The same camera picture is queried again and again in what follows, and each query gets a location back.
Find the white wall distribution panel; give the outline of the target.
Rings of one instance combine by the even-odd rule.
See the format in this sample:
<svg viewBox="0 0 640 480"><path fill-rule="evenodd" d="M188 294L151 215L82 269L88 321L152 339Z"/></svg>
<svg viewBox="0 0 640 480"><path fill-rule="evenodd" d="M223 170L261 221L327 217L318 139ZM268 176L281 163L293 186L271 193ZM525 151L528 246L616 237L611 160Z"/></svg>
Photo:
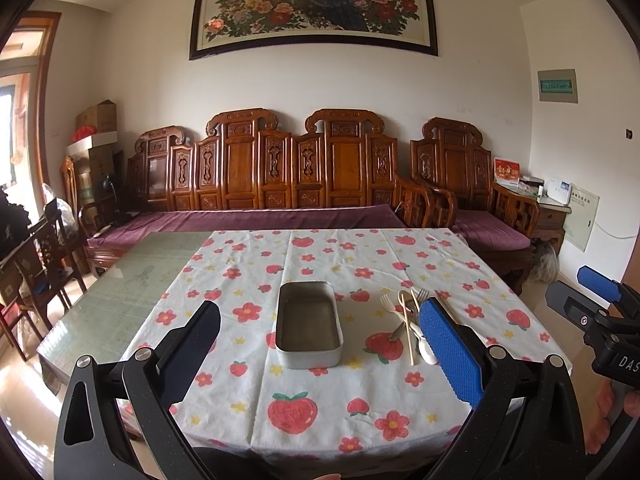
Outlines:
<svg viewBox="0 0 640 480"><path fill-rule="evenodd" d="M570 190L570 213L564 222L565 238L585 252L596 221L600 197L577 185Z"/></svg>

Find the framed peacock flower painting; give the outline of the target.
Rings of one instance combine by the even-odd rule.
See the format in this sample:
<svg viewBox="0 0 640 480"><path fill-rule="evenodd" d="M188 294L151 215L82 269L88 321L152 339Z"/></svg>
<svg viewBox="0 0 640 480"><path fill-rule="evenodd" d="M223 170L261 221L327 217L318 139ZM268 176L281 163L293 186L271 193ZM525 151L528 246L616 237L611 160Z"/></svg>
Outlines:
<svg viewBox="0 0 640 480"><path fill-rule="evenodd" d="M195 0L190 58L277 44L438 53L433 0Z"/></svg>

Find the wooden chopstick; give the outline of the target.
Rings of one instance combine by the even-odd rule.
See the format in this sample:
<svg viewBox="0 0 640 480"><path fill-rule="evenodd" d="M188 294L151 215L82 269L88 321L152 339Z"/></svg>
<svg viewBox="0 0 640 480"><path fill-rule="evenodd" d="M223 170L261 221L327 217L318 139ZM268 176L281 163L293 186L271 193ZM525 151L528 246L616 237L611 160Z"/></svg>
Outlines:
<svg viewBox="0 0 640 480"><path fill-rule="evenodd" d="M452 322L456 324L460 324L460 320L454 312L452 307L449 307L445 300L440 299L439 297L435 297L434 300L440 305L442 310L447 313L447 315L452 319Z"/></svg>

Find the wooden window frame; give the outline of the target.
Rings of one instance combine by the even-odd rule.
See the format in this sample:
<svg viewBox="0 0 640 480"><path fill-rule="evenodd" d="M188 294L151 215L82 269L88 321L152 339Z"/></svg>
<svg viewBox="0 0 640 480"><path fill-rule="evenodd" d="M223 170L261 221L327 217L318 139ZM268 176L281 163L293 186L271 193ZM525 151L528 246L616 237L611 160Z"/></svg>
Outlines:
<svg viewBox="0 0 640 480"><path fill-rule="evenodd" d="M43 183L49 182L46 148L46 94L51 56L61 12L27 11L10 36L26 36L24 41L12 42L8 55L1 55L1 77L28 78L28 99L25 110L24 159L28 163L32 197L43 208Z"/></svg>

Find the wooden side table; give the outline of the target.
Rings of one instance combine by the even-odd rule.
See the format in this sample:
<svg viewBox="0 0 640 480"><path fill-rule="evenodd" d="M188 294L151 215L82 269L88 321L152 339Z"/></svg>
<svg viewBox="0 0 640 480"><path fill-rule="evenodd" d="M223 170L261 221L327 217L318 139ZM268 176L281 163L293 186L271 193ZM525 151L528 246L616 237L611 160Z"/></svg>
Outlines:
<svg viewBox="0 0 640 480"><path fill-rule="evenodd" d="M548 243L559 255L564 242L564 223L570 215L570 207L558 204L545 197L538 203L539 216L533 230L532 242L535 245Z"/></svg>

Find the strawberry flower print tablecloth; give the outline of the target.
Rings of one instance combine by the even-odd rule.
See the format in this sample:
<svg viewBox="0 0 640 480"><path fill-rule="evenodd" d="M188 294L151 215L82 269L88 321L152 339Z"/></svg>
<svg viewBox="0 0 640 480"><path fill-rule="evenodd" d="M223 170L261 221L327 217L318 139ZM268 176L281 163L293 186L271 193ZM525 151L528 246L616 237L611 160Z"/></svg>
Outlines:
<svg viewBox="0 0 640 480"><path fill-rule="evenodd" d="M304 467L373 468L449 443L469 407L393 339L385 300L425 290L488 346L542 361L559 345L447 229L216 231L129 344L154 346L204 301L221 329L175 418L195 444Z"/></svg>

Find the dark wooden dining chair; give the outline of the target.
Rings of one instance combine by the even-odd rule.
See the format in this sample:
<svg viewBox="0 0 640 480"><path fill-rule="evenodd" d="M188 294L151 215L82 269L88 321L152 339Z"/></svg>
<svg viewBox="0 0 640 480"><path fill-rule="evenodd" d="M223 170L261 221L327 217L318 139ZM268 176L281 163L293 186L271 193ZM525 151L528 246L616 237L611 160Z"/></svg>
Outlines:
<svg viewBox="0 0 640 480"><path fill-rule="evenodd" d="M70 238L55 211L44 216L1 263L1 328L21 358L26 356L14 328L26 321L39 340L53 327L49 304L58 300L64 310L73 307L66 286L76 283L81 292L88 287L76 262Z"/></svg>

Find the white router box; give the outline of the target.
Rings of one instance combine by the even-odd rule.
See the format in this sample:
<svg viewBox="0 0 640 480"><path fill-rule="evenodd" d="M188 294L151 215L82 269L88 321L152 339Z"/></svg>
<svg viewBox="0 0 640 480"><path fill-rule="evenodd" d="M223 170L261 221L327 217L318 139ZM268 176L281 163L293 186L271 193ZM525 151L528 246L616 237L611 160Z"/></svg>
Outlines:
<svg viewBox="0 0 640 480"><path fill-rule="evenodd" d="M567 206L572 197L572 184L562 179L550 178L544 184L544 192L550 200Z"/></svg>

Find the stacked boxes cabinet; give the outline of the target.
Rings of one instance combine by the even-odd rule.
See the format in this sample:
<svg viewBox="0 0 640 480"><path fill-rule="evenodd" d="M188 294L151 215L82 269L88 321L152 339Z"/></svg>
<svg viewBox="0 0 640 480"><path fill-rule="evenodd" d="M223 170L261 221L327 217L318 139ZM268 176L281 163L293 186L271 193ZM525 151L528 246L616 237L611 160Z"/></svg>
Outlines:
<svg viewBox="0 0 640 480"><path fill-rule="evenodd" d="M107 131L86 136L66 148L64 162L70 163L70 170L64 177L70 182L68 194L77 211L88 203L113 194L114 148L117 142L117 132Z"/></svg>

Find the fluffy grey duster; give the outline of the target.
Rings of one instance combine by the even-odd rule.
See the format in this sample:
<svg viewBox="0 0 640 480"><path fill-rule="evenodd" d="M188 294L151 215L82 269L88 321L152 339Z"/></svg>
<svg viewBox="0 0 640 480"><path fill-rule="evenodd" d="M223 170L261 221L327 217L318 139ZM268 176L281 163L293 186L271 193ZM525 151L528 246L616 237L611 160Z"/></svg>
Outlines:
<svg viewBox="0 0 640 480"><path fill-rule="evenodd" d="M559 259L553 245L550 242L539 242L533 250L532 270L528 279L533 283L553 282L559 273Z"/></svg>

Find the metal rectangular tin box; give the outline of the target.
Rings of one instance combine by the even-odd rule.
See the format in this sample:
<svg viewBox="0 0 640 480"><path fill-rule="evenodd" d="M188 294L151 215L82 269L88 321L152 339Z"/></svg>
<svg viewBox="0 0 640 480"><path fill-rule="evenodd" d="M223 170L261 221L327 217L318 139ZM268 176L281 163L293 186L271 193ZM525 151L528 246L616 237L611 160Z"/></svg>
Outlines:
<svg viewBox="0 0 640 480"><path fill-rule="evenodd" d="M330 283L289 282L280 287L274 345L280 364L291 370L340 364L344 335Z"/></svg>

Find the cardboard box on top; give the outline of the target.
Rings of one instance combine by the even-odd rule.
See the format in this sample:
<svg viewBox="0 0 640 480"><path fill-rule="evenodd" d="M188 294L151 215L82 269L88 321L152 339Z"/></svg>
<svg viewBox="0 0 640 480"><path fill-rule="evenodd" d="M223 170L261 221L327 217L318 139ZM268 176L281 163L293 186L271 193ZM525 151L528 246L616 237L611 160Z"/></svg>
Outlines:
<svg viewBox="0 0 640 480"><path fill-rule="evenodd" d="M97 133L117 130L117 106L111 100L88 107L76 117L76 128L91 127Z"/></svg>

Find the carved wooden long sofa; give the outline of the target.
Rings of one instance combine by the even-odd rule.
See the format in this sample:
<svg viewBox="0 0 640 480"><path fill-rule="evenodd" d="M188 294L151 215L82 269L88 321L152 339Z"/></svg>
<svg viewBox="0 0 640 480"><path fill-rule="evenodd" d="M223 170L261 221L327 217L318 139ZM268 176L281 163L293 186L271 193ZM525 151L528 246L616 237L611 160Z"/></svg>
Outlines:
<svg viewBox="0 0 640 480"><path fill-rule="evenodd" d="M195 142L176 126L142 133L122 190L82 207L87 240L159 211L388 205L407 228L428 225L430 196L399 174L398 142L378 114L322 108L301 136L278 125L270 110L247 108L215 115ZM126 252L87 242L87 254L95 268L108 269Z"/></svg>

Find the red greeting card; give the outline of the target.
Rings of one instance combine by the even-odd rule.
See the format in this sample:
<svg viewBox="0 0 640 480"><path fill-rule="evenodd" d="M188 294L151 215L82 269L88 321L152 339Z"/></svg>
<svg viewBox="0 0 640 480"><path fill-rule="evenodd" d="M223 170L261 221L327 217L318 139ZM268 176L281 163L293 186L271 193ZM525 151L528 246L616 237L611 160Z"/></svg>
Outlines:
<svg viewBox="0 0 640 480"><path fill-rule="evenodd" d="M518 184L521 179L521 166L513 160L496 157L494 175L497 182Z"/></svg>

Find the metal fork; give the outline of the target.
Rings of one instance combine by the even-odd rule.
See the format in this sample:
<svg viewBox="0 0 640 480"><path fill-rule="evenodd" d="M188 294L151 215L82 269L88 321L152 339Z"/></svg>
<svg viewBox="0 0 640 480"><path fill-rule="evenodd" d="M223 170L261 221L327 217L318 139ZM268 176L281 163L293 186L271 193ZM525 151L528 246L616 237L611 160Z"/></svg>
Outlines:
<svg viewBox="0 0 640 480"><path fill-rule="evenodd" d="M421 311L421 307L422 304L424 304L425 301L430 299L430 293L424 289L424 288L419 288L419 289L411 289L410 290L410 295L414 304L413 307L413 312L414 312L414 318L416 319L416 324L420 324L420 311Z"/></svg>

